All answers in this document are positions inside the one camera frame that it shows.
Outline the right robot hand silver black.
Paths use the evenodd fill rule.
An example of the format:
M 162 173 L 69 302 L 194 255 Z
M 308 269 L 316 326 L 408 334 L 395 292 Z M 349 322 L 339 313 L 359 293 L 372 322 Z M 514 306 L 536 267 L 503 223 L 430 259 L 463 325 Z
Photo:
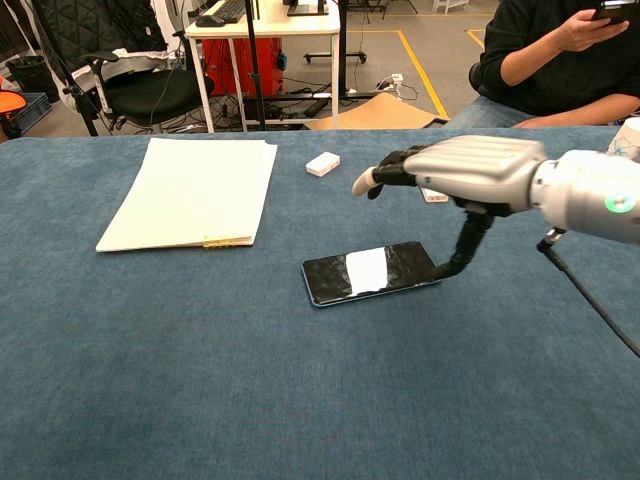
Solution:
M 385 185 L 422 187 L 447 195 L 466 212 L 455 251 L 434 280 L 461 273 L 496 217 L 533 208 L 531 185 L 545 159 L 543 144 L 526 139 L 461 135 L 389 153 L 366 169 L 352 194 L 375 199 Z

